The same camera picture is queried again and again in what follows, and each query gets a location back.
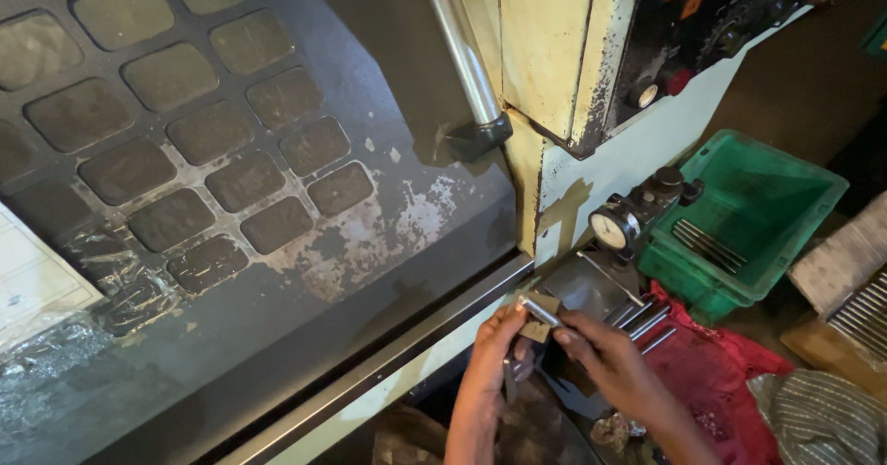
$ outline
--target red cloth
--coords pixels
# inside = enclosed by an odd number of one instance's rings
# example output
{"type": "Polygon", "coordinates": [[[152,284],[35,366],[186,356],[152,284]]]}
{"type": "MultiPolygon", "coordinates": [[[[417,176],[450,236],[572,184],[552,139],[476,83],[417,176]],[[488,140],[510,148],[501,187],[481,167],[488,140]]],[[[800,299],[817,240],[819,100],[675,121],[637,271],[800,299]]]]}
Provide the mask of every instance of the red cloth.
{"type": "Polygon", "coordinates": [[[782,463],[745,381],[763,373],[789,373],[792,364],[741,335],[697,324],[658,281],[653,280],[652,293],[670,303],[671,312],[637,344],[671,326],[677,331],[644,356],[649,366],[711,436],[725,465],[782,463]]]}

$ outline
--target striped fabric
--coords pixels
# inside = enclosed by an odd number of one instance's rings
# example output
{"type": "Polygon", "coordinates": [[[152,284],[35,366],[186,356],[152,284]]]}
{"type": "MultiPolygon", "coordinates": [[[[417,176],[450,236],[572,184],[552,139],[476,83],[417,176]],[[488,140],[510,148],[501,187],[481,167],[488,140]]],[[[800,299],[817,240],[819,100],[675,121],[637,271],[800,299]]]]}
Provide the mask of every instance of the striped fabric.
{"type": "Polygon", "coordinates": [[[887,464],[887,406],[847,380],[798,369],[746,383],[789,465],[887,464]]]}

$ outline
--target red button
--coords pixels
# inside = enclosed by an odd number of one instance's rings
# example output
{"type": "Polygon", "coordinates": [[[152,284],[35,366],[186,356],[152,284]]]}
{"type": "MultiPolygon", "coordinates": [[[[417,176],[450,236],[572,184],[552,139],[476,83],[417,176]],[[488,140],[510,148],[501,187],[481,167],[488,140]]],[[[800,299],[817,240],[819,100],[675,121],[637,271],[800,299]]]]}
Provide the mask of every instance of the red button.
{"type": "Polygon", "coordinates": [[[665,84],[665,92],[669,96],[677,96],[680,94],[684,87],[690,83],[690,79],[693,78],[693,72],[690,72],[686,68],[682,68],[674,73],[668,82],[665,84]]]}

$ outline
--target green plastic bin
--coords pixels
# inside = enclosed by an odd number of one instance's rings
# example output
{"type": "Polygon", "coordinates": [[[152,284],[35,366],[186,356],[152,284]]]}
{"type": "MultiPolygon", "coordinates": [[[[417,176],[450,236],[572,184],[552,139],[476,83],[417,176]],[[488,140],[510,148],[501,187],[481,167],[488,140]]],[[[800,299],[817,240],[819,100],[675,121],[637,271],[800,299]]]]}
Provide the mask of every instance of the green plastic bin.
{"type": "Polygon", "coordinates": [[[656,224],[638,269],[683,299],[702,324],[763,299],[848,187],[843,177],[734,130],[715,134],[681,172],[702,179],[704,194],[656,224]],[[748,263],[730,274],[684,246],[671,234],[681,218],[748,263]]]}

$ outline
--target metal frame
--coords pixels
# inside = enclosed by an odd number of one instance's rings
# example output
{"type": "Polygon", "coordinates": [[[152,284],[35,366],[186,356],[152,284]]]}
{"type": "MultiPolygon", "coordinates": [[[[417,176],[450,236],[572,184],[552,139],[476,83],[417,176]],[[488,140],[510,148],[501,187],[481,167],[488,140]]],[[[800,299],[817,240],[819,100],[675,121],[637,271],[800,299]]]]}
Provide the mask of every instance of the metal frame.
{"type": "Polygon", "coordinates": [[[533,259],[526,253],[520,253],[508,260],[316,396],[232,451],[220,463],[256,465],[272,459],[360,394],[370,390],[494,300],[515,288],[532,272],[533,265],[533,259]]]}

